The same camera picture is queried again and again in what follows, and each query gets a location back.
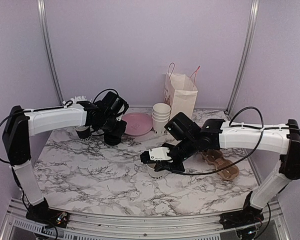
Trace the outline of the brown cardboard cup carrier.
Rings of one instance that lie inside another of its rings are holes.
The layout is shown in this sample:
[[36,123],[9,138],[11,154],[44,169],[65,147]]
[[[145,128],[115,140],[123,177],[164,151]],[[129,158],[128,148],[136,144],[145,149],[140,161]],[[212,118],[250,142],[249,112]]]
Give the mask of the brown cardboard cup carrier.
[[[223,152],[220,150],[209,149],[201,153],[202,158],[209,164],[213,165],[216,170],[220,170],[230,164],[232,161],[226,159]],[[227,169],[221,170],[217,173],[222,180],[232,181],[239,175],[239,168],[236,165],[230,166]]]

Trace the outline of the paper takeout bag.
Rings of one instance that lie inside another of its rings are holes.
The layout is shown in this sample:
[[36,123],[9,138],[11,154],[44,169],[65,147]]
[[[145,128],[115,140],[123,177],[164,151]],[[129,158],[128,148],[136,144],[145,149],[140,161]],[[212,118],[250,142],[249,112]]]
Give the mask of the paper takeout bag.
[[165,78],[164,103],[171,107],[170,119],[182,112],[192,118],[198,89],[195,85],[200,66],[187,76],[183,73],[174,73],[175,63],[170,63]]

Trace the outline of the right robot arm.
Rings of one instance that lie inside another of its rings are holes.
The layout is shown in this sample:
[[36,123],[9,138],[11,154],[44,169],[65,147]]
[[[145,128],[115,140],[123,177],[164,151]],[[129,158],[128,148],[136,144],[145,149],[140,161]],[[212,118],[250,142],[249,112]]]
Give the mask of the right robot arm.
[[291,181],[300,179],[300,129],[290,119],[286,124],[248,126],[223,119],[208,119],[199,126],[180,112],[165,129],[179,143],[161,146],[149,151],[150,160],[171,171],[184,173],[183,162],[197,152],[218,149],[250,149],[276,152],[279,162],[247,198],[247,206],[238,212],[237,219],[248,224],[266,204]]

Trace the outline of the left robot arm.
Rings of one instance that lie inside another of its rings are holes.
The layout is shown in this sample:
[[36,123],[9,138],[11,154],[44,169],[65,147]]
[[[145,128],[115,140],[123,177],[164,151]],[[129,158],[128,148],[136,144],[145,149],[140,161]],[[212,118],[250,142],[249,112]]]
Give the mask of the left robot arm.
[[128,103],[116,92],[107,91],[103,99],[90,102],[78,96],[62,106],[23,109],[12,108],[6,120],[2,139],[20,187],[29,203],[34,206],[33,214],[41,222],[49,222],[53,212],[44,205],[46,202],[36,180],[31,163],[30,137],[63,128],[92,128],[102,130],[107,145],[118,145],[126,129],[121,119],[128,110]]

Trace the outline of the stack of black lids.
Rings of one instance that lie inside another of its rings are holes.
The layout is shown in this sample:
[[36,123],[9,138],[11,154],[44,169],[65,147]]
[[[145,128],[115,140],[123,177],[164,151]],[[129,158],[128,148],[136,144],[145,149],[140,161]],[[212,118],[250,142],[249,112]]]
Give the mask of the stack of black lids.
[[105,144],[107,144],[109,146],[116,146],[121,142],[121,140],[122,140],[121,136],[104,134],[104,142],[105,142]]

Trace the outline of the pink plate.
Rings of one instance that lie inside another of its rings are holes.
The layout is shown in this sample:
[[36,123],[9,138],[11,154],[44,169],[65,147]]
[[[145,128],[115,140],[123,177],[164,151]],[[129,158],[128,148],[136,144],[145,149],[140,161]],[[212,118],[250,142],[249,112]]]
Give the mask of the pink plate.
[[145,135],[153,128],[152,118],[146,113],[128,113],[122,116],[122,120],[127,123],[125,134],[132,137]]

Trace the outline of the black cup with straws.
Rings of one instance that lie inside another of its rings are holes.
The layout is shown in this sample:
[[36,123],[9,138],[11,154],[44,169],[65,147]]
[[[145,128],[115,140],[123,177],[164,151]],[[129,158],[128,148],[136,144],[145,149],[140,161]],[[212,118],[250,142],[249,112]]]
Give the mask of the black cup with straws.
[[[85,96],[76,96],[74,98],[71,98],[71,101],[73,101],[73,103],[77,103],[80,101],[86,101],[86,97]],[[87,143],[91,140],[92,135],[91,135],[91,129],[89,126],[78,126],[75,127],[75,131],[79,137],[79,139],[84,142]]]

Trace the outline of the stack of white paper cups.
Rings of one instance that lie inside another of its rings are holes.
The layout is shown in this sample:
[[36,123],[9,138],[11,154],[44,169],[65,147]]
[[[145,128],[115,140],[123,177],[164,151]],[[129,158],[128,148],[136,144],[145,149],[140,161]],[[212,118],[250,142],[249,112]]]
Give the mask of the stack of white paper cups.
[[153,129],[157,134],[162,134],[165,132],[164,126],[168,123],[170,114],[171,107],[165,103],[157,103],[153,106]]

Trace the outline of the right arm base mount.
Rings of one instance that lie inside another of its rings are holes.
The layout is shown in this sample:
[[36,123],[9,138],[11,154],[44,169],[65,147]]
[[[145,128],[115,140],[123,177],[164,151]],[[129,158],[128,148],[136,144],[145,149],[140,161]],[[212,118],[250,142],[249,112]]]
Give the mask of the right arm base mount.
[[246,196],[241,210],[231,211],[220,215],[219,223],[222,224],[223,229],[237,228],[264,220],[262,210],[251,206],[251,196],[252,191]]

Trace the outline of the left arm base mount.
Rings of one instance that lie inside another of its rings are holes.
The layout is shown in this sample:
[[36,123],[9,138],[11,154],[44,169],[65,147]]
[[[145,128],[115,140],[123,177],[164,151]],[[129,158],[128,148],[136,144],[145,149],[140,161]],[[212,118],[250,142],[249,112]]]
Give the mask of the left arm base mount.
[[37,205],[30,205],[26,214],[28,220],[66,228],[69,220],[69,213],[49,207],[47,200]]

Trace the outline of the aluminium front rail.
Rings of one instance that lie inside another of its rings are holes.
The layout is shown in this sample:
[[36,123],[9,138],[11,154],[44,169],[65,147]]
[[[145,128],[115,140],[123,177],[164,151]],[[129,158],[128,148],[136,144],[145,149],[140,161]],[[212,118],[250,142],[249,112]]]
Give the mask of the aluminium front rail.
[[26,219],[21,200],[12,199],[0,230],[0,240],[289,240],[281,209],[276,202],[263,211],[264,220],[225,229],[218,213],[188,216],[115,216],[70,212],[66,228],[46,228]]

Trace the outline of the right aluminium frame post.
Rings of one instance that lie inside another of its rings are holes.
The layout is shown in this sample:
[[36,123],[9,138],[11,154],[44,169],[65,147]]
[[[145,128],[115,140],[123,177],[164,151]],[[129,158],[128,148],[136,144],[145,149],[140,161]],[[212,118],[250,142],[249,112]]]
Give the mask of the right aluminium frame post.
[[255,27],[257,22],[257,16],[258,16],[258,10],[259,10],[259,0],[252,0],[251,1],[251,7],[250,7],[250,14],[247,24],[247,30],[246,30],[246,36],[243,44],[243,50],[238,66],[238,70],[236,73],[234,85],[232,88],[232,92],[226,107],[226,111],[228,113],[231,113],[231,111],[234,108],[236,98],[239,93],[240,85],[243,81],[244,71],[246,68],[246,63],[249,57],[249,53],[251,50],[251,46],[253,43],[254,33],[255,33]]

